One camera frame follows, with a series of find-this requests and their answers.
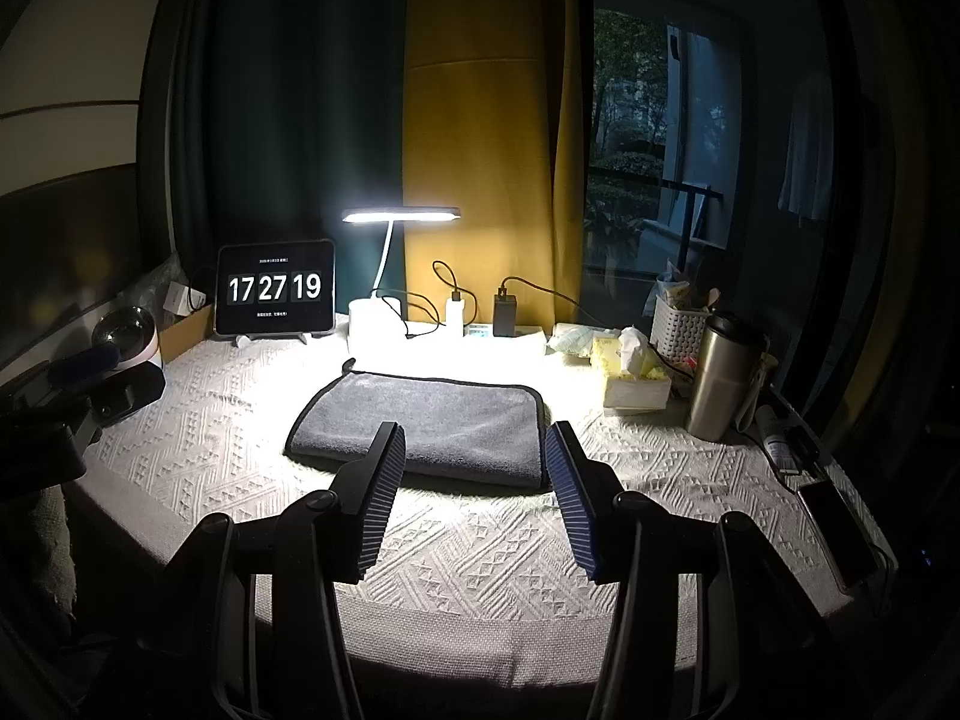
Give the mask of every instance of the storage basket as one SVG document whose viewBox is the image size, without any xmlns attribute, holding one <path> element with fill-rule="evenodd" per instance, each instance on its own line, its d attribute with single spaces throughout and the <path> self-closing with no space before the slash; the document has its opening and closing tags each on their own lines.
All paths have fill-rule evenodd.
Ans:
<svg viewBox="0 0 960 720">
<path fill-rule="evenodd" d="M 683 362 L 700 351 L 700 338 L 709 314 L 704 311 L 678 311 L 656 296 L 654 326 L 650 343 L 670 362 Z"/>
</svg>

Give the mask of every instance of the yellow curtain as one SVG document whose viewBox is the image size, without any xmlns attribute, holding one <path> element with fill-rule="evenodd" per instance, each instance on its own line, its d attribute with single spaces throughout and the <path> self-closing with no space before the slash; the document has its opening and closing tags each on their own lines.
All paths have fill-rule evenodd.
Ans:
<svg viewBox="0 0 960 720">
<path fill-rule="evenodd" d="M 507 275 L 577 299 L 584 137 L 577 0 L 408 0 L 403 199 L 462 218 L 406 225 L 407 289 L 449 297 L 443 260 L 490 322 Z M 517 323 L 549 331 L 575 310 L 514 283 Z M 469 319 L 473 312 L 466 306 Z"/>
</svg>

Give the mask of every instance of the lamp base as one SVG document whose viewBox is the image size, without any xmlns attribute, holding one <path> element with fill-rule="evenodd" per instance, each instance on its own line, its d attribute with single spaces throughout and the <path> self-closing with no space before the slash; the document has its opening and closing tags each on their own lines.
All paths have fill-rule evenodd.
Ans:
<svg viewBox="0 0 960 720">
<path fill-rule="evenodd" d="M 406 327 L 397 315 L 399 312 L 398 298 L 350 300 L 349 327 L 347 327 L 347 348 L 350 354 L 357 357 L 364 353 L 376 352 L 384 346 L 394 346 L 406 341 Z"/>
</svg>

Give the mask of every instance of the smartphone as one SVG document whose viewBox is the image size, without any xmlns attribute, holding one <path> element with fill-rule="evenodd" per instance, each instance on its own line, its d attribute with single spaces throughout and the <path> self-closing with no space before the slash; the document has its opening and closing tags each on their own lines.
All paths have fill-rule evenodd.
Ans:
<svg viewBox="0 0 960 720">
<path fill-rule="evenodd" d="M 800 504 L 813 523 L 830 571 L 841 592 L 851 591 L 877 570 L 877 559 L 846 501 L 832 482 L 814 482 L 797 490 Z"/>
</svg>

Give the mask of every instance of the hanging clothes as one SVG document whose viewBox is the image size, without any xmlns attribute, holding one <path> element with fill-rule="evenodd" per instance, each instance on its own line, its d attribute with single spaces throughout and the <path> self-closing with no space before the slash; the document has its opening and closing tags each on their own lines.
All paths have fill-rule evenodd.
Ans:
<svg viewBox="0 0 960 720">
<path fill-rule="evenodd" d="M 784 186 L 776 207 L 825 220 L 833 181 L 833 93 L 823 73 L 810 74 L 793 93 Z"/>
</svg>

